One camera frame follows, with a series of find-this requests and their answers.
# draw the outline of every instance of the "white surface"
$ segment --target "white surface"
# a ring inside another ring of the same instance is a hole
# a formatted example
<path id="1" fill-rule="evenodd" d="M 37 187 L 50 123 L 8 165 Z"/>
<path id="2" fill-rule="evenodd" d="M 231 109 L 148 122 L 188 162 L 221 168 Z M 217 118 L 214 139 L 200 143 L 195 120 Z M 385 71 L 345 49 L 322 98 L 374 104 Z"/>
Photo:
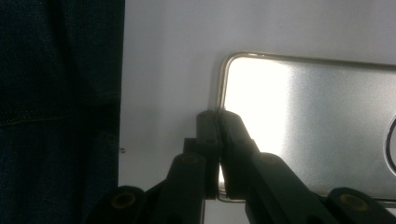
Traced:
<path id="1" fill-rule="evenodd" d="M 120 185 L 166 177 L 195 115 L 214 108 L 219 67 L 240 50 L 396 63 L 396 1 L 127 0 Z M 205 224 L 248 223 L 239 205 Z"/>

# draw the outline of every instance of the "brushed metal surface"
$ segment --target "brushed metal surface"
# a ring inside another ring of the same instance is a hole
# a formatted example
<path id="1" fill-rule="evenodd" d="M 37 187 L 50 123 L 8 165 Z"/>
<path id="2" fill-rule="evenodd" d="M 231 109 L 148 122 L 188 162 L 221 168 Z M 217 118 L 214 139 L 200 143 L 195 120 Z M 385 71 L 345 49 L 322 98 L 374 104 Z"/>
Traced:
<path id="1" fill-rule="evenodd" d="M 222 75 L 219 107 L 239 114 L 259 149 L 280 156 L 315 193 L 349 187 L 396 200 L 386 153 L 395 66 L 238 53 Z"/>

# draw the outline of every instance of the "metal plate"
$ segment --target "metal plate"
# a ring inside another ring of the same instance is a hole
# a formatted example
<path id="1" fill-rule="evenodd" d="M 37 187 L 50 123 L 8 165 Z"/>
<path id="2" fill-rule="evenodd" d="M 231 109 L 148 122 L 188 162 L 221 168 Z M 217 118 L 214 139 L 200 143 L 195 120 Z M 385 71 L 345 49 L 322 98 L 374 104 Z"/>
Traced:
<path id="1" fill-rule="evenodd" d="M 243 52 L 225 61 L 219 89 L 219 107 L 315 193 L 396 200 L 396 66 Z"/>

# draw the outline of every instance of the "dark blue jeans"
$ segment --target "dark blue jeans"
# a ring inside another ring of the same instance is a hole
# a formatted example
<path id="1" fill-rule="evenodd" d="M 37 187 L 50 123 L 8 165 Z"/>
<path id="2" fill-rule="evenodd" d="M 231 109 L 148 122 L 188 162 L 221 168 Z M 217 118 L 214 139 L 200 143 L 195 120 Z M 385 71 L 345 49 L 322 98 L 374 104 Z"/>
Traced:
<path id="1" fill-rule="evenodd" d="M 123 13 L 0 1 L 0 223 L 81 223 L 117 186 Z"/>

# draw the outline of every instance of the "clamp jaw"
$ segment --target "clamp jaw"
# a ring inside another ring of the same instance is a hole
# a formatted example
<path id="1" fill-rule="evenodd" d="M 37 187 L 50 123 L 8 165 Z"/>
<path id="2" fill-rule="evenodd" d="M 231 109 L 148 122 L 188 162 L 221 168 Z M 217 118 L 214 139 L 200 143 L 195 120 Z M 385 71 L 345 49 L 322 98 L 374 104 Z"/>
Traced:
<path id="1" fill-rule="evenodd" d="M 226 193 L 244 200 L 250 223 L 396 223 L 376 200 L 354 189 L 326 198 L 311 192 L 278 156 L 262 153 L 243 121 L 228 111 L 197 116 L 196 138 L 186 138 L 166 179 L 144 192 L 119 187 L 93 209 L 88 224 L 201 224 L 205 200 Z M 219 192 L 219 165 L 226 192 Z"/>

